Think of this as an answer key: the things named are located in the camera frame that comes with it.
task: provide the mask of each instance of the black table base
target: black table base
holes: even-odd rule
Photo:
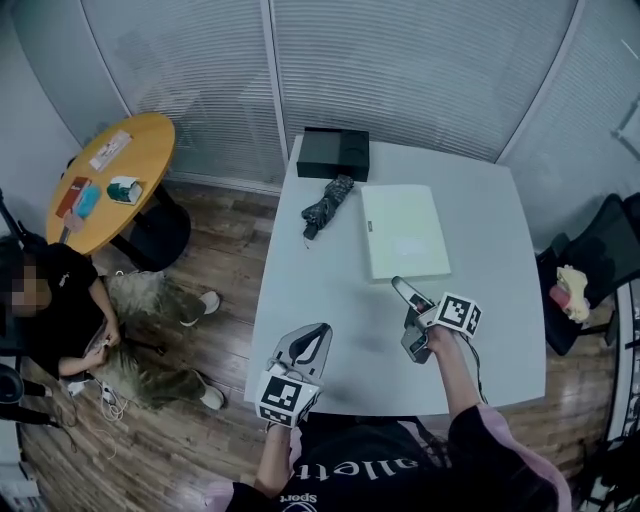
[[[134,217],[136,225],[129,240],[117,235],[111,243],[140,270],[157,272],[171,265],[184,251],[191,235],[191,219],[162,185],[158,185],[154,195],[160,204]]]

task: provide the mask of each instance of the human hand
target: human hand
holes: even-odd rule
[[[115,320],[107,322],[104,334],[107,346],[115,347],[120,343],[120,326],[118,325],[118,321]]]
[[[104,345],[96,347],[84,356],[84,360],[86,361],[89,368],[95,368],[96,366],[102,366],[107,360],[107,349]]]
[[[429,338],[427,348],[435,354],[448,350],[451,347],[457,347],[453,331],[443,325],[436,324],[430,327],[427,330],[427,336]]]

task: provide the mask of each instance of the wooden floor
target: wooden floor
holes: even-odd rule
[[[168,188],[189,210],[193,225],[187,250],[168,273],[195,293],[219,291],[224,302],[218,313],[195,327],[156,319],[136,326],[131,337],[166,344],[164,358],[147,350],[138,355],[200,370],[223,390],[229,405],[217,413],[184,402],[158,413],[130,405],[122,421],[109,423],[100,412],[97,385],[90,385],[75,399],[77,426],[67,429],[77,452],[61,431],[30,425],[20,429],[25,459],[51,510],[197,511],[203,509],[203,491],[210,482],[251,482],[255,473],[263,423],[243,404],[242,390],[278,200],[195,185]],[[110,248],[94,262],[109,272],[132,269]],[[597,337],[581,339],[567,357],[548,351],[546,397],[502,409],[515,438],[549,458],[567,477],[575,475],[580,442],[592,446],[606,426],[613,371],[614,353]],[[61,413],[71,422],[73,404],[57,383],[29,362],[23,373],[54,387],[53,399],[29,398],[28,404]],[[446,431],[448,419],[425,422]]]

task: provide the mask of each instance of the white laptop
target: white laptop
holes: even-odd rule
[[[373,279],[451,273],[429,187],[365,185],[361,190]]]

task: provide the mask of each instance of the round wooden table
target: round wooden table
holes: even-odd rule
[[[133,140],[102,172],[96,171],[89,161],[118,130],[127,132]],[[169,168],[174,146],[173,124],[155,112],[127,118],[101,133],[76,157],[53,194],[47,214],[47,242],[61,241],[64,222],[56,210],[73,180],[83,176],[92,185],[98,185],[102,194],[84,220],[82,230],[70,233],[65,243],[89,255],[111,242],[140,269],[157,271],[168,267],[180,256],[191,233],[186,210],[173,202],[160,183]],[[115,176],[138,179],[143,192],[135,205],[116,203],[109,198],[107,186]],[[152,195],[159,204],[141,213]],[[126,240],[119,233],[131,221],[136,226]]]

